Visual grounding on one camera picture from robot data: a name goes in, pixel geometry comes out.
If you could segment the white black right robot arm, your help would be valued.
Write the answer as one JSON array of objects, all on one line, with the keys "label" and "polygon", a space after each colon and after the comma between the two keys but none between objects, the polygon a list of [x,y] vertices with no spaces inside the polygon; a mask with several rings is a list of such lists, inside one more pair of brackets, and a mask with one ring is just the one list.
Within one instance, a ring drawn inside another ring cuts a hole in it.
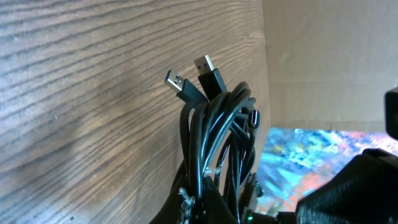
[{"label": "white black right robot arm", "polygon": [[239,201],[242,223],[396,223],[397,90],[385,133],[272,128]]}]

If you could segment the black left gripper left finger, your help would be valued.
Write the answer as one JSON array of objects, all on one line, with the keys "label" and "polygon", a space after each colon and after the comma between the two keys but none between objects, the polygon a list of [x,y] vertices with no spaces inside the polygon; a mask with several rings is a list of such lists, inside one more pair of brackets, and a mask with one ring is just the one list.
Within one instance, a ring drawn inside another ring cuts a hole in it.
[{"label": "black left gripper left finger", "polygon": [[172,183],[172,189],[170,190],[169,196],[160,211],[149,223],[189,223],[195,199],[194,196],[190,195],[188,187],[189,184],[185,163],[182,162]]}]

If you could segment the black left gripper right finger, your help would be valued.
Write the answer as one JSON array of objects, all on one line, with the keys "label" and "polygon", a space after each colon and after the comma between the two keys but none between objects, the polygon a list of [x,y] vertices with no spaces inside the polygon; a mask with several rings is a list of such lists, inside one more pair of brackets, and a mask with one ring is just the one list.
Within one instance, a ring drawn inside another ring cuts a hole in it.
[{"label": "black left gripper right finger", "polygon": [[198,219],[203,224],[238,224],[210,176],[203,179],[203,213]]}]

